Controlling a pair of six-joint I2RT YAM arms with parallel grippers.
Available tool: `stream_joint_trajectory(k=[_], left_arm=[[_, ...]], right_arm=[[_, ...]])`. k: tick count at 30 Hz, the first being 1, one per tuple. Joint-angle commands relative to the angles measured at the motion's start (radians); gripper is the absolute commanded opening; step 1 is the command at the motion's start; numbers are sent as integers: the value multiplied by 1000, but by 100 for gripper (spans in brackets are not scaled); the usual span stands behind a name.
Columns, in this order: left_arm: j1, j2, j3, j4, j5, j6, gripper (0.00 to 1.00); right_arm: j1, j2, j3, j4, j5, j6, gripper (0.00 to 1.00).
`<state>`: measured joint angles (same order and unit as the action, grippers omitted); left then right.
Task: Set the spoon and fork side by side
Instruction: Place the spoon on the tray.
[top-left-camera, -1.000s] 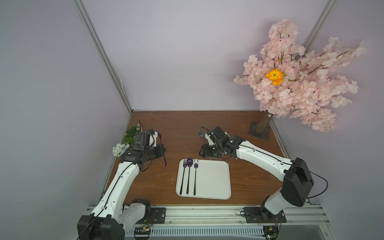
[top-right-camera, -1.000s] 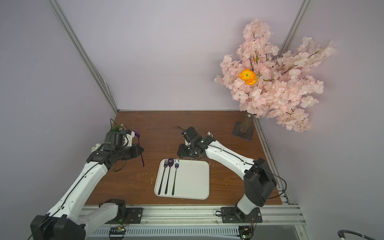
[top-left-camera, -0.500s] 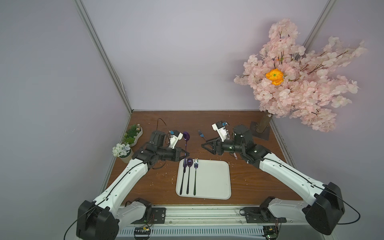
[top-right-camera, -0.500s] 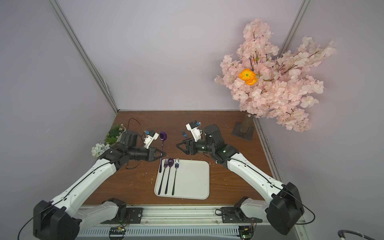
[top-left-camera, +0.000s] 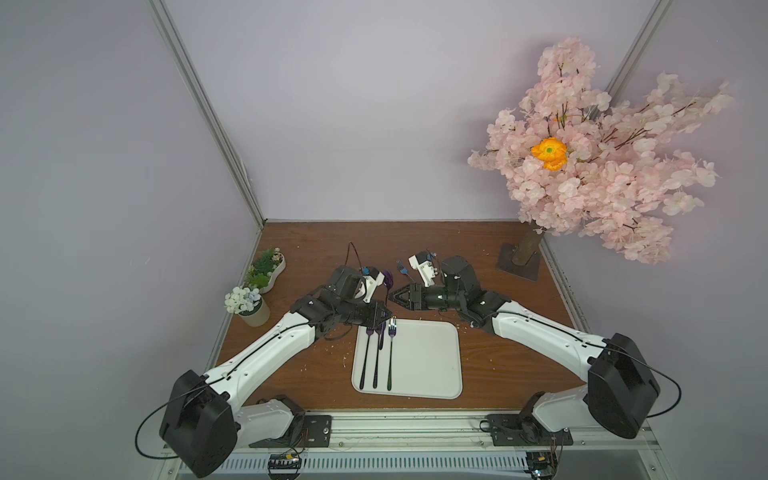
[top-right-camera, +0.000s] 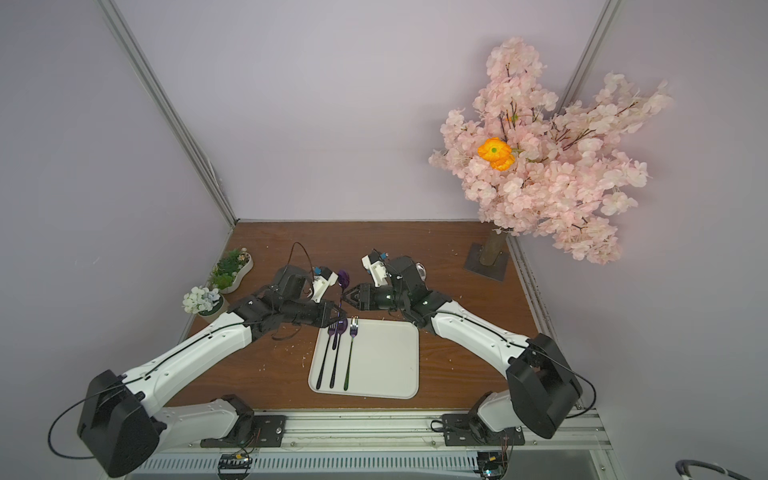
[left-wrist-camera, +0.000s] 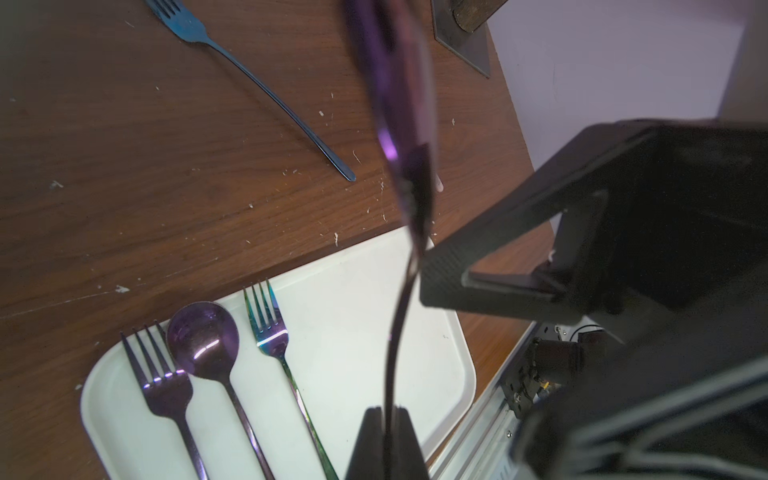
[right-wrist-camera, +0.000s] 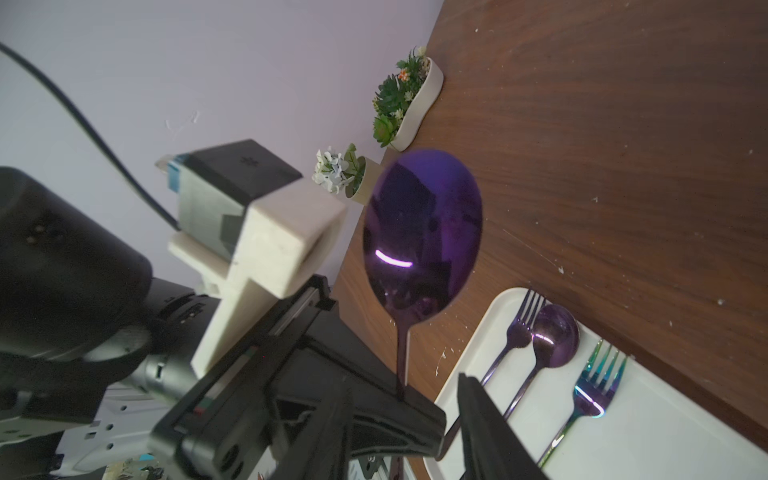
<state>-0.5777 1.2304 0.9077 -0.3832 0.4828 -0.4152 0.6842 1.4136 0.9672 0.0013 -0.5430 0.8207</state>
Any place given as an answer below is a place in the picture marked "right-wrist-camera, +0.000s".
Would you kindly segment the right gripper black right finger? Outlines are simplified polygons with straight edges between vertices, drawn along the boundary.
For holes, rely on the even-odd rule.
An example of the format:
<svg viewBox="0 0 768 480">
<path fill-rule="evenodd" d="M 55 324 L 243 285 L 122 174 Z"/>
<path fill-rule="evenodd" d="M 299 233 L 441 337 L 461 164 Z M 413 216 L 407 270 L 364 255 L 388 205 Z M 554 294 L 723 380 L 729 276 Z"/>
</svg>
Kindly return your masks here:
<svg viewBox="0 0 768 480">
<path fill-rule="evenodd" d="M 547 478 L 475 377 L 459 376 L 457 399 L 465 479 Z"/>
</svg>

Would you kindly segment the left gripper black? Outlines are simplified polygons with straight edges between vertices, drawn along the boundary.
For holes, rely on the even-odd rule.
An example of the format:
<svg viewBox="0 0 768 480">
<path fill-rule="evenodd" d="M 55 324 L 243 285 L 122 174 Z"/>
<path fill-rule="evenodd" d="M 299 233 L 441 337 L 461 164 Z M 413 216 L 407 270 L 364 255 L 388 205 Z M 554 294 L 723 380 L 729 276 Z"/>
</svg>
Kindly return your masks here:
<svg viewBox="0 0 768 480">
<path fill-rule="evenodd" d="M 342 321 L 327 280 L 278 302 L 156 424 L 148 447 L 172 479 L 245 479 L 278 461 L 343 377 L 352 384 L 350 462 L 433 457 L 445 412 L 395 374 Z"/>
</svg>

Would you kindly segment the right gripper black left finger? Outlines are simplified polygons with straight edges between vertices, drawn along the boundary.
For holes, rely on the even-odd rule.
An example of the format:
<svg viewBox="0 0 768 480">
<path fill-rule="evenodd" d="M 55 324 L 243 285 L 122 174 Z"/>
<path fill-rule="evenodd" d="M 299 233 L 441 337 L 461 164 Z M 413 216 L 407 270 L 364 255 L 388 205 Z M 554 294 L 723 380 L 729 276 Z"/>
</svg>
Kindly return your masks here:
<svg viewBox="0 0 768 480">
<path fill-rule="evenodd" d="M 271 479 L 347 479 L 353 413 L 352 384 L 343 377 L 307 416 Z"/>
</svg>

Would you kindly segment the rainbow iridescent fork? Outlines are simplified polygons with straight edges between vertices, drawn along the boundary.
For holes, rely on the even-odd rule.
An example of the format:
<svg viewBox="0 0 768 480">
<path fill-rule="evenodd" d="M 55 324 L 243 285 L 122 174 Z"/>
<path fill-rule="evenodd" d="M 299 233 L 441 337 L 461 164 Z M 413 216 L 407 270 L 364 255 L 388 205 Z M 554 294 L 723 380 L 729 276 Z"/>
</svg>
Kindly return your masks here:
<svg viewBox="0 0 768 480">
<path fill-rule="evenodd" d="M 630 357 L 600 339 L 573 387 L 573 411 L 538 459 L 543 469 L 570 429 L 582 417 L 601 418 L 612 403 Z"/>
</svg>

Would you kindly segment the purple fork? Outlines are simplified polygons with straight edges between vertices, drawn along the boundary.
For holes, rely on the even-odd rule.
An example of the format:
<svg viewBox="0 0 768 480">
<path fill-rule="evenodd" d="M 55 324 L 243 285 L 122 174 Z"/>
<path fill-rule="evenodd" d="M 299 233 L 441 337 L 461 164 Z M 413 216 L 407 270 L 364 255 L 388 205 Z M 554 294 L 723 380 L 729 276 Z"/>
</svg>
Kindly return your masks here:
<svg viewBox="0 0 768 480">
<path fill-rule="evenodd" d="M 437 397 L 437 405 L 443 408 L 447 420 L 442 455 L 448 453 L 449 443 L 458 437 L 459 375 L 464 373 L 480 380 L 496 405 L 504 410 L 525 377 L 524 371 L 512 363 L 530 349 L 533 321 L 546 304 L 545 297 L 524 287 L 505 290 L 491 302 Z"/>
</svg>

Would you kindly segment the purple spoon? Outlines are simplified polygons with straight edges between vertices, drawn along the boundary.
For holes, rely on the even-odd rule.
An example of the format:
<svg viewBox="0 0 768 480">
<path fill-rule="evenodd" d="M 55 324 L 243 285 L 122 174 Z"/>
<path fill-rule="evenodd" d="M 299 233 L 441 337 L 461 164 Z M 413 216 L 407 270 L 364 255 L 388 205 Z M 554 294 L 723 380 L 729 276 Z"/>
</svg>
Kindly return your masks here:
<svg viewBox="0 0 768 480">
<path fill-rule="evenodd" d="M 396 325 L 399 399 L 407 385 L 409 330 L 460 294 L 475 266 L 483 220 L 474 176 L 442 150 L 401 155 L 374 187 L 363 259 L 372 291 Z"/>
<path fill-rule="evenodd" d="M 559 368 L 569 363 L 577 353 L 579 343 L 579 326 L 569 310 L 561 305 L 548 304 L 539 311 L 532 330 L 535 364 L 503 413 L 505 420 L 517 408 L 537 374 L 543 369 Z"/>
</svg>

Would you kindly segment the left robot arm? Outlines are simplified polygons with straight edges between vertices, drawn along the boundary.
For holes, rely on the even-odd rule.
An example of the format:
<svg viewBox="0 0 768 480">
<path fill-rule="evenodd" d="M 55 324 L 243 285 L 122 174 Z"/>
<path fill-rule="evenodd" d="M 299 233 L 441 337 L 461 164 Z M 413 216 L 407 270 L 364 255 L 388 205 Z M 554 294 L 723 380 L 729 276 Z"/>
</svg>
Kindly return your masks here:
<svg viewBox="0 0 768 480">
<path fill-rule="evenodd" d="M 1 475 L 65 431 L 102 463 L 130 428 L 172 479 L 342 479 L 349 461 L 433 456 L 445 413 L 394 376 L 310 277 L 207 374 L 185 364 L 223 299 L 157 279 L 148 260 L 24 172 L 1 171 Z"/>
</svg>

